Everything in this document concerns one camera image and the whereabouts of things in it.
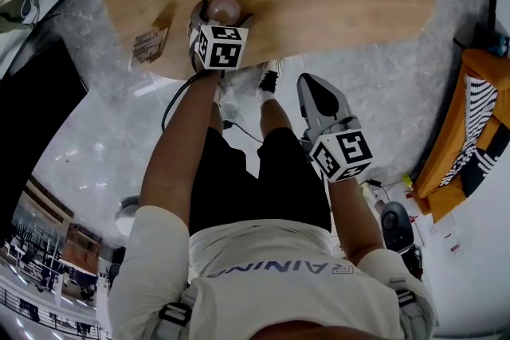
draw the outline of white sneaker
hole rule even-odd
[[[261,105],[267,100],[275,99],[274,93],[277,90],[277,80],[283,67],[283,58],[264,63],[261,81],[257,87],[257,99]]]

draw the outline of marble floor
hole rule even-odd
[[[452,37],[466,22],[485,19],[485,7],[486,0],[437,0],[426,26],[408,41],[286,58],[277,98],[294,131],[301,136],[305,129],[298,76],[322,76],[346,94],[361,121],[375,154],[368,175],[385,184],[398,181],[414,168],[433,129],[456,66]],[[115,246],[124,242],[113,221],[119,202],[139,192],[162,114],[182,82],[128,67],[104,0],[65,0],[57,12],[45,30],[63,37],[89,93],[33,173],[75,212],[77,222]],[[260,73],[249,68],[228,75],[222,105],[225,119],[256,138],[261,137],[254,97]],[[246,153],[248,170],[257,174],[259,143],[235,127],[225,137]]]

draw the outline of black panel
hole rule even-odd
[[[2,219],[5,232],[33,168],[87,94],[62,40],[33,57],[0,87]]]

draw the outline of person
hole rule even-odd
[[[191,340],[431,337],[430,293],[385,249],[355,178],[328,186],[347,259],[331,255],[328,196],[275,98],[277,78],[266,64],[258,178],[222,137],[220,73],[188,88],[147,166],[109,295],[115,340],[151,338],[162,308],[192,293]]]

